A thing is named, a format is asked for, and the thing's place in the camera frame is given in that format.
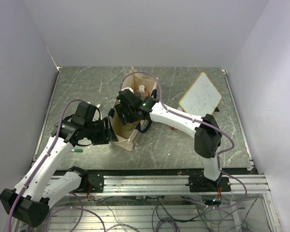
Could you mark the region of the beige canvas tote bag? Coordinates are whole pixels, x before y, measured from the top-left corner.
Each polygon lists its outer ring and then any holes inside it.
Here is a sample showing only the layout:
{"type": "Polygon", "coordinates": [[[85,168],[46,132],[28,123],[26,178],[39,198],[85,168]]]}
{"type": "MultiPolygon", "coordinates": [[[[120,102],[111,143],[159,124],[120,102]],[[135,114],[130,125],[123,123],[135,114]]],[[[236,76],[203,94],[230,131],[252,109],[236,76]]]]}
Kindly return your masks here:
{"type": "MultiPolygon", "coordinates": [[[[139,85],[145,86],[145,88],[149,92],[149,97],[153,98],[157,97],[157,82],[154,80],[154,78],[150,77],[149,75],[145,75],[134,68],[131,68],[131,70],[128,73],[128,76],[124,78],[124,80],[120,84],[120,89],[129,87],[134,92],[138,92],[139,85]]],[[[120,119],[115,110],[115,106],[117,104],[119,104],[119,102],[115,100],[113,108],[108,113],[112,128],[115,132],[115,135],[118,138],[118,141],[115,142],[115,145],[120,146],[128,151],[131,151],[135,147],[139,135],[142,133],[146,133],[149,130],[151,126],[151,121],[148,120],[137,121],[138,125],[134,130],[124,131],[122,129],[123,125],[121,124],[120,119]]]]}

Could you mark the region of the yellow bottle with beige cap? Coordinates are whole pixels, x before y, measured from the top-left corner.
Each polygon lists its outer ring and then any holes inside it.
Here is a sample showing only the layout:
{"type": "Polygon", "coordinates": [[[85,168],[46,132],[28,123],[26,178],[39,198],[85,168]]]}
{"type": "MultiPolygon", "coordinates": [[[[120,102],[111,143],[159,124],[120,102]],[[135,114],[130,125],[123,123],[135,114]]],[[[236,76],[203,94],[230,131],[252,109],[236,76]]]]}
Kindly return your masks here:
{"type": "Polygon", "coordinates": [[[124,131],[132,131],[136,128],[137,125],[138,125],[138,122],[127,123],[126,125],[122,126],[122,129],[124,131]]]}

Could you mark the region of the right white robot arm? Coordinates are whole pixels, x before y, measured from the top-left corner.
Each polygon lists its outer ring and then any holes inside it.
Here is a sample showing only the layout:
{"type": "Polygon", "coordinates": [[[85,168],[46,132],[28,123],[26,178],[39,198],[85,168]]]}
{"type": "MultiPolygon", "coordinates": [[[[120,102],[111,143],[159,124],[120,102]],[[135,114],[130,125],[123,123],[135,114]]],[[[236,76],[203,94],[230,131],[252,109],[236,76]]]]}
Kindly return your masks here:
{"type": "Polygon", "coordinates": [[[147,120],[174,127],[194,139],[194,150],[202,157],[204,168],[203,185],[208,191],[220,186],[220,170],[216,151],[221,144],[222,134],[215,118],[206,114],[204,117],[190,115],[168,107],[154,97],[141,98],[128,88],[119,91],[115,110],[122,125],[147,120]]]}

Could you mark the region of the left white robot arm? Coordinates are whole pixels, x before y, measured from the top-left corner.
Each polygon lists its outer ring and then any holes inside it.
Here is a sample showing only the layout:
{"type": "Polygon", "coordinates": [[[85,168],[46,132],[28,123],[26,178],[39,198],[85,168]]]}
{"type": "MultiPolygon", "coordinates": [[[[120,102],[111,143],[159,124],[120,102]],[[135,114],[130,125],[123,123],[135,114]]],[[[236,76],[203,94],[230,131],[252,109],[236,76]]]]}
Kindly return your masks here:
{"type": "Polygon", "coordinates": [[[74,114],[61,116],[48,139],[45,149],[25,176],[13,189],[4,189],[0,201],[9,215],[7,231],[12,230],[12,218],[32,227],[39,226],[49,209],[69,192],[87,191],[88,171],[71,167],[64,176],[49,184],[61,161],[80,140],[91,145],[108,144],[116,140],[109,117],[102,117],[99,107],[79,100],[74,114]]]}

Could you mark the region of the green capped marker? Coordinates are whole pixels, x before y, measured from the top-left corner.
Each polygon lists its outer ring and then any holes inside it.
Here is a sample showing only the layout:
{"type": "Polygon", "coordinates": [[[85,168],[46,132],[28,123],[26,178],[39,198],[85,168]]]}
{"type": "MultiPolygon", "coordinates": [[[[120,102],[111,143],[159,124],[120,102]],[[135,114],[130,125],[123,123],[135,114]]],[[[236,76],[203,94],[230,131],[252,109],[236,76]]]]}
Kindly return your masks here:
{"type": "Polygon", "coordinates": [[[78,148],[78,149],[72,149],[71,152],[83,153],[84,151],[83,151],[83,149],[78,148]]]}

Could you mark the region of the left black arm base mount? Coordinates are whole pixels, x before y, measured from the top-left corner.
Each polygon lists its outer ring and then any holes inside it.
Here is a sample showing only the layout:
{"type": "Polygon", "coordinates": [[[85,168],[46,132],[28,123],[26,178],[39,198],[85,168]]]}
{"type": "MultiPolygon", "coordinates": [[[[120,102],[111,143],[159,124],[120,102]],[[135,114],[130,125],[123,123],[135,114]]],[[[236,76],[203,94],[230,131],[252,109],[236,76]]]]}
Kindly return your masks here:
{"type": "Polygon", "coordinates": [[[70,168],[65,177],[72,175],[76,180],[68,180],[70,185],[73,183],[74,187],[70,189],[74,193],[102,193],[104,188],[104,177],[98,172],[87,171],[78,167],[70,168]]]}

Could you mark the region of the small whiteboard with wooden frame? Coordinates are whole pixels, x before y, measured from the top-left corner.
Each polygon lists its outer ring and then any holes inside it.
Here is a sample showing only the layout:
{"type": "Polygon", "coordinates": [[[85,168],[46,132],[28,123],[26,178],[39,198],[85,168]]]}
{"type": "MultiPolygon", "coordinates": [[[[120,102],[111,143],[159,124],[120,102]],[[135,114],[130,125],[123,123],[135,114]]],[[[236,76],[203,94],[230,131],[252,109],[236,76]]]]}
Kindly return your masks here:
{"type": "Polygon", "coordinates": [[[186,113],[198,116],[213,114],[222,95],[205,72],[201,72],[183,97],[179,106],[186,113]]]}

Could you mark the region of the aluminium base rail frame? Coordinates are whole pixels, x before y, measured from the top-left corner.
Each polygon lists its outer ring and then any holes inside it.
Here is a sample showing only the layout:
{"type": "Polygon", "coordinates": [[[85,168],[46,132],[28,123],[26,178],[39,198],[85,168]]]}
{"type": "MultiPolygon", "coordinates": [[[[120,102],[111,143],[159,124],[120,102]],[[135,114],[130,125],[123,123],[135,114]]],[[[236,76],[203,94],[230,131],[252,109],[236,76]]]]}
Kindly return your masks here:
{"type": "MultiPolygon", "coordinates": [[[[225,169],[220,171],[223,177],[229,178],[231,191],[222,192],[190,192],[190,176],[204,176],[203,170],[194,169],[153,169],[153,170],[87,170],[98,172],[104,177],[104,188],[102,193],[89,193],[94,196],[100,195],[134,195],[148,196],[167,194],[215,194],[229,193],[232,195],[240,194],[243,202],[249,194],[268,195],[270,188],[264,175],[257,173],[256,169],[246,170],[243,168],[225,169]]],[[[55,171],[49,184],[54,183],[67,171],[55,171]]]]}

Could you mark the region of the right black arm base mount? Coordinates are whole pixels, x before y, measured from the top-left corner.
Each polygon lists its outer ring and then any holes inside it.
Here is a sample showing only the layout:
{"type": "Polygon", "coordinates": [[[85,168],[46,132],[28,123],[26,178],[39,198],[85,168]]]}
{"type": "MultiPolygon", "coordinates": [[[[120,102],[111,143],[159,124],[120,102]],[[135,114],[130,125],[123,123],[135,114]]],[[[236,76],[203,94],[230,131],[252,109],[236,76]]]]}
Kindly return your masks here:
{"type": "Polygon", "coordinates": [[[190,192],[230,192],[231,186],[229,178],[219,176],[218,180],[212,181],[204,176],[190,176],[188,178],[190,192]]]}

